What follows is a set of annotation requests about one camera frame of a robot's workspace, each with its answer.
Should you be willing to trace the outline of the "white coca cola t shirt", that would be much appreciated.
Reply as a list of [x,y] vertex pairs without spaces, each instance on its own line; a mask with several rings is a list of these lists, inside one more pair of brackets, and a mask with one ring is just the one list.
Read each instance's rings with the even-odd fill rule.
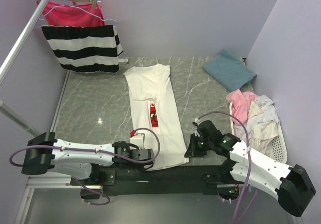
[[157,156],[152,170],[188,163],[187,150],[170,81],[170,67],[133,67],[124,73],[134,129],[145,134],[144,147]]

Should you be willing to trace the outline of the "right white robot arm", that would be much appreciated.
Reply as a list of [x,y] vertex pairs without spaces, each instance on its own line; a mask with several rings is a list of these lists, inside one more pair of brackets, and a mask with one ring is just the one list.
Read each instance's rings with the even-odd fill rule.
[[223,183],[246,182],[274,197],[290,215],[301,217],[316,195],[316,189],[302,166],[289,166],[259,151],[231,133],[222,134],[210,120],[195,121],[186,158],[203,157],[213,151],[226,157],[217,174]]

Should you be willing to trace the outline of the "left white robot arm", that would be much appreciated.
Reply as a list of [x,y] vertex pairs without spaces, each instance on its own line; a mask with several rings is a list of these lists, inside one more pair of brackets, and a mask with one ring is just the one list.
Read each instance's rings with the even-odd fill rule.
[[132,143],[81,144],[56,139],[54,132],[44,132],[27,143],[21,173],[42,175],[56,172],[96,184],[99,167],[144,169],[154,165],[153,149],[142,149]]

